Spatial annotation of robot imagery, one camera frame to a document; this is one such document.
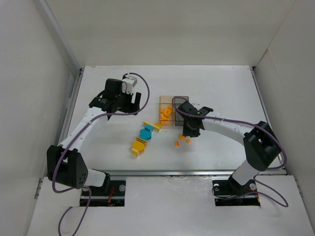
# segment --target wall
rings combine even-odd
[[[0,0],[0,235],[26,234],[69,69],[32,0]]]
[[[81,65],[257,65],[295,0],[47,0]]]
[[[288,152],[315,227],[315,1],[297,0],[255,74],[271,124]]]

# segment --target white platform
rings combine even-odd
[[[202,131],[190,145],[175,147],[181,127],[154,132],[145,152],[135,158],[131,145],[143,128],[143,121],[158,122],[159,96],[187,95],[191,103],[213,108],[224,116],[258,123],[266,120],[248,66],[87,66],[70,125],[80,122],[90,101],[104,89],[108,78],[121,79],[127,72],[141,74],[151,97],[137,116],[112,117],[88,149],[81,151],[89,168],[99,170],[234,170],[245,160],[244,148],[216,133]],[[147,92],[139,79],[136,91]],[[273,166],[279,165],[276,160]]]
[[[215,206],[210,177],[128,177],[125,207],[90,207],[77,236],[314,236],[292,176],[260,176],[287,199],[289,208],[261,196],[258,206]],[[262,191],[280,201],[265,187]],[[55,194],[45,178],[28,236],[58,235],[79,190]],[[71,209],[62,223],[72,235],[84,207]]]

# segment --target purple cable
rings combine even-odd
[[[207,116],[198,116],[198,115],[191,115],[189,113],[186,113],[186,112],[182,112],[181,110],[179,110],[176,106],[175,106],[175,99],[176,98],[180,98],[180,99],[183,99],[185,101],[188,101],[187,99],[185,99],[184,97],[180,97],[180,96],[174,96],[173,99],[172,99],[172,105],[174,107],[174,109],[178,112],[178,113],[181,113],[185,116],[188,116],[188,117],[193,117],[193,118],[204,118],[204,119],[215,119],[215,120],[224,120],[226,122],[231,122],[231,123],[240,123],[240,124],[245,124],[245,125],[249,125],[249,126],[252,126],[252,127],[255,127],[256,129],[259,129],[260,131],[264,132],[266,135],[268,135],[269,138],[271,138],[275,143],[276,145],[279,147],[280,151],[282,152],[283,154],[283,163],[277,167],[272,167],[272,168],[268,168],[269,170],[276,170],[276,169],[280,169],[282,167],[284,167],[286,165],[286,162],[287,162],[287,155],[286,155],[286,152],[284,150],[284,147],[279,143],[279,141],[271,134],[269,133],[267,130],[265,130],[264,128],[261,128],[260,126],[256,125],[256,124],[253,124],[253,123],[250,123],[250,122],[247,122],[247,121],[242,121],[242,120],[235,120],[235,119],[224,119],[224,118],[218,118],[218,117],[207,117]],[[261,194],[271,200],[273,200],[274,202],[278,203],[279,205],[283,206],[283,207],[288,207],[288,203],[286,201],[286,199],[278,192],[276,191],[274,188],[268,186],[267,184],[264,184],[258,180],[255,179],[256,176],[254,177],[254,180],[257,182],[257,183],[260,183],[261,185],[271,189],[272,191],[274,191],[275,193],[277,193],[285,202],[285,205],[278,202],[277,200],[275,200],[274,198],[268,196],[267,194],[265,193],[261,193],[261,192],[250,192],[250,193],[246,193],[246,194],[243,194],[241,196],[235,196],[235,197],[230,197],[230,198],[224,198],[225,200],[232,200],[232,199],[237,199],[237,198],[240,198],[240,197],[244,197],[246,195],[250,195],[250,194]]]
[[[71,142],[69,143],[69,145],[64,149],[63,153],[61,154],[61,156],[60,156],[60,158],[59,158],[59,160],[58,160],[58,162],[57,162],[57,164],[56,164],[56,167],[55,167],[55,170],[54,170],[54,174],[53,174],[53,178],[52,178],[52,187],[53,187],[53,190],[54,190],[55,193],[64,193],[64,192],[67,192],[67,191],[73,189],[73,188],[67,188],[67,189],[61,190],[61,191],[56,189],[56,176],[57,176],[57,172],[58,172],[58,169],[59,169],[59,167],[60,167],[60,165],[61,165],[61,163],[62,163],[62,161],[63,161],[63,158],[64,158],[65,154],[67,153],[67,151],[69,150],[69,148],[70,148],[70,147],[72,146],[72,144],[80,137],[80,135],[84,132],[84,130],[86,130],[86,128],[89,127],[89,125],[90,125],[93,121],[95,121],[96,119],[98,119],[98,118],[100,118],[100,117],[103,117],[103,116],[131,116],[131,115],[135,115],[135,114],[138,114],[140,111],[142,111],[142,110],[147,106],[147,104],[148,104],[148,102],[149,102],[149,98],[150,98],[150,89],[149,89],[149,85],[148,85],[147,81],[146,81],[141,75],[139,75],[139,74],[137,74],[137,73],[132,73],[132,72],[131,72],[131,73],[125,74],[124,76],[126,76],[126,75],[128,75],[128,74],[129,74],[129,75],[136,75],[136,76],[138,76],[138,77],[139,77],[140,79],[142,79],[143,82],[145,83],[145,85],[146,85],[146,87],[147,87],[147,90],[148,90],[148,96],[147,96],[147,100],[146,100],[145,104],[143,105],[143,107],[142,107],[141,109],[139,109],[139,110],[136,111],[136,112],[132,112],[132,113],[128,113],[128,114],[125,114],[125,113],[104,113],[104,114],[98,115],[98,116],[94,117],[93,119],[91,119],[90,122],[87,123],[87,124],[78,132],[78,134],[71,140]],[[83,221],[83,218],[84,218],[84,216],[85,216],[85,213],[86,213],[86,211],[87,211],[87,209],[88,209],[88,207],[89,207],[92,193],[91,193],[90,188],[88,188],[88,190],[89,190],[89,193],[90,193],[89,200],[88,200],[88,202],[87,202],[87,205],[86,205],[85,211],[84,211],[84,213],[83,213],[83,215],[82,215],[82,218],[81,218],[81,220],[80,220],[80,223],[79,223],[77,229],[75,230],[75,232],[74,232],[74,234],[73,234],[72,236],[74,236],[74,235],[77,233],[77,231],[79,230],[79,227],[80,227],[80,225],[81,225],[81,223],[82,223],[82,221]],[[62,236],[61,233],[60,233],[60,225],[61,225],[61,222],[62,222],[63,217],[65,216],[65,214],[66,214],[71,208],[72,208],[72,207],[68,208],[68,209],[65,211],[65,213],[63,214],[63,216],[61,217],[61,219],[60,219],[60,222],[59,222],[59,225],[58,225],[58,233],[59,233],[60,236]]]

